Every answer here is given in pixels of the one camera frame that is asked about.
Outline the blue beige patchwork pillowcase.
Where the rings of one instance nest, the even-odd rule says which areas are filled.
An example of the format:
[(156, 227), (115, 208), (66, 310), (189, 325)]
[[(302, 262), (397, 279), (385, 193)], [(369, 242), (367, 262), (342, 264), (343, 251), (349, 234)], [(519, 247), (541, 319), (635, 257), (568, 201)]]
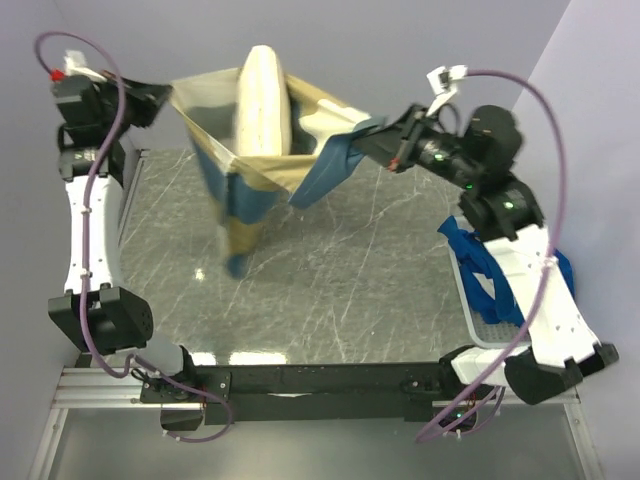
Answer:
[(246, 274), (267, 213), (280, 193), (306, 209), (351, 176), (363, 158), (351, 144), (359, 134), (384, 124), (320, 88), (287, 74), (291, 147), (285, 156), (236, 151), (237, 68), (175, 80), (171, 105), (182, 117), (212, 198), (222, 238), (224, 268)]

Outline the cream white pillow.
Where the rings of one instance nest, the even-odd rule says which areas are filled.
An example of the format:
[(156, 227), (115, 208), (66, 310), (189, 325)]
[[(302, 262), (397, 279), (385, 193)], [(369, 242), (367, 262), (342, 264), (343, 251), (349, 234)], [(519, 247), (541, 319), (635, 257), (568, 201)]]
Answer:
[(238, 76), (235, 150), (240, 156), (291, 151), (291, 107), (284, 72), (268, 45), (251, 48)]

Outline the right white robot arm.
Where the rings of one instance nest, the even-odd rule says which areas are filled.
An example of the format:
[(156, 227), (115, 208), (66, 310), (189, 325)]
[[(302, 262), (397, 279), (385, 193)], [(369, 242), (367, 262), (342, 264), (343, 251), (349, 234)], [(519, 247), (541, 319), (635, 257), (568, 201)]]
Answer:
[(513, 173), (523, 143), (513, 115), (477, 108), (461, 134), (440, 131), (422, 106), (356, 140), (393, 173), (421, 167), (458, 187), (459, 216), (439, 228), (469, 307), (516, 327), (507, 346), (464, 347), (443, 357), (439, 387), (460, 399), (475, 383), (507, 387), (529, 405), (581, 383), (619, 359), (579, 311), (532, 190)]

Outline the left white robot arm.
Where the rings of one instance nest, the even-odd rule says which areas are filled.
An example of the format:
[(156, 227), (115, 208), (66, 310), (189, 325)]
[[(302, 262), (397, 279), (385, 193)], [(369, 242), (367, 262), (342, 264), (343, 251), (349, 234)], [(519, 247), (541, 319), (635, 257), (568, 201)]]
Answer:
[(200, 378), (189, 352), (155, 333), (151, 308), (123, 281), (119, 227), (126, 154), (119, 140), (130, 127), (152, 125), (171, 86), (129, 79), (63, 74), (51, 92), (63, 122), (57, 131), (58, 170), (71, 216), (71, 247), (63, 293), (48, 302), (53, 323), (99, 364), (126, 352), (151, 377), (166, 376), (176, 401), (193, 399)]

